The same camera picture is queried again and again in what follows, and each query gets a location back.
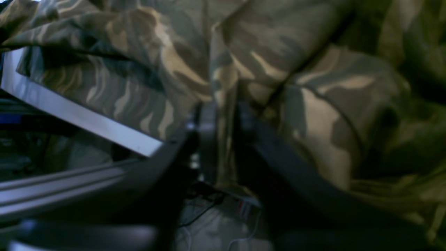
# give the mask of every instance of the camouflage fabric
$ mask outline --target camouflage fabric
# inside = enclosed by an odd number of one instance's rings
[[[219,182],[236,183],[238,97],[320,174],[446,249],[446,0],[15,0],[18,71],[165,139],[219,105]]]

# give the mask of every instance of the white cable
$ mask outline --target white cable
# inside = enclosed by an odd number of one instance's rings
[[[262,212],[259,212],[259,214],[257,215],[257,219],[256,219],[256,225],[255,225],[254,230],[252,231],[251,235],[248,236],[248,237],[246,237],[246,238],[240,238],[240,239],[232,240],[232,241],[229,243],[229,245],[227,246],[227,251],[230,251],[230,250],[231,250],[231,246],[232,246],[233,243],[235,243],[235,242],[241,242],[241,241],[248,241],[248,240],[250,240],[250,239],[252,239],[252,238],[254,237],[254,235],[256,234],[256,231],[257,231],[257,227],[259,226],[260,216],[261,216],[261,215],[262,215]]]
[[[187,251],[190,251],[192,248],[192,235],[190,234],[189,229],[187,227],[183,227],[184,231],[187,233],[187,236],[189,237],[189,243],[187,243]]]

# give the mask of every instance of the blue object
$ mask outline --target blue object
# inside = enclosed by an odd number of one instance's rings
[[[20,124],[22,115],[19,114],[0,114],[0,124]]]

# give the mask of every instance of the camouflage clothing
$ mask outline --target camouflage clothing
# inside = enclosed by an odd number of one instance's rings
[[[445,0],[15,0],[18,71],[165,139],[219,105],[219,188],[237,97],[321,175],[446,247]]]

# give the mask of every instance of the camouflage jacket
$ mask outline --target camouflage jacket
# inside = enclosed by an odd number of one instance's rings
[[[17,71],[165,139],[219,105],[219,188],[248,100],[337,187],[446,247],[445,0],[14,0]]]

